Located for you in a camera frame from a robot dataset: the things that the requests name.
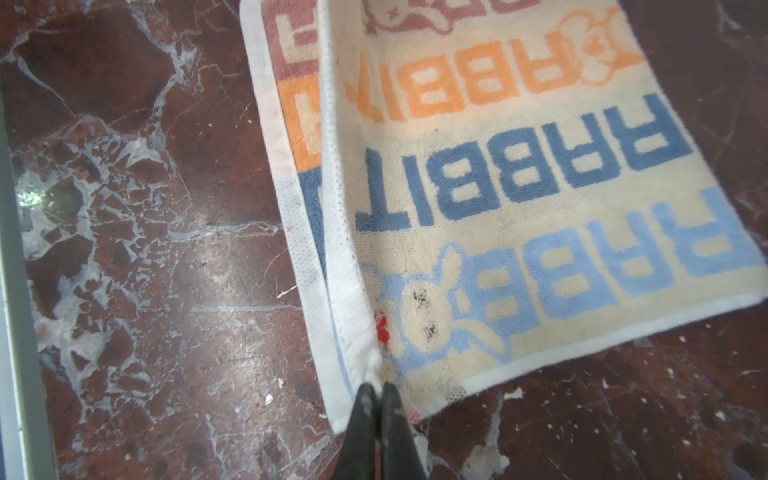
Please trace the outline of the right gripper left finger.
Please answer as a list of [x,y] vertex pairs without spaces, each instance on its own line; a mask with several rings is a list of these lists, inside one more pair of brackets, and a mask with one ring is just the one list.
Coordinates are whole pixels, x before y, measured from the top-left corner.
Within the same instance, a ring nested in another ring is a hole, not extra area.
[[357,391],[338,461],[331,476],[333,480],[375,478],[378,407],[374,387],[369,383],[362,384]]

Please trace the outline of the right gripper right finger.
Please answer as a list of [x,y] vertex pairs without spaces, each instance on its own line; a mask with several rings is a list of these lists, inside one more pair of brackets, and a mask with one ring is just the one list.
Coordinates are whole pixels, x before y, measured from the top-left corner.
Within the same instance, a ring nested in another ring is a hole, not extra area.
[[382,389],[380,444],[382,479],[427,479],[401,396],[392,383]]

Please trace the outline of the white light-blue towel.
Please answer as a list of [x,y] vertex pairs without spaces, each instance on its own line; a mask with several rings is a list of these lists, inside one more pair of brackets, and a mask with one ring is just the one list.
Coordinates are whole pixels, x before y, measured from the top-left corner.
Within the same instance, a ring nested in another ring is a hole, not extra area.
[[752,306],[767,264],[616,1],[244,1],[326,416],[408,419]]

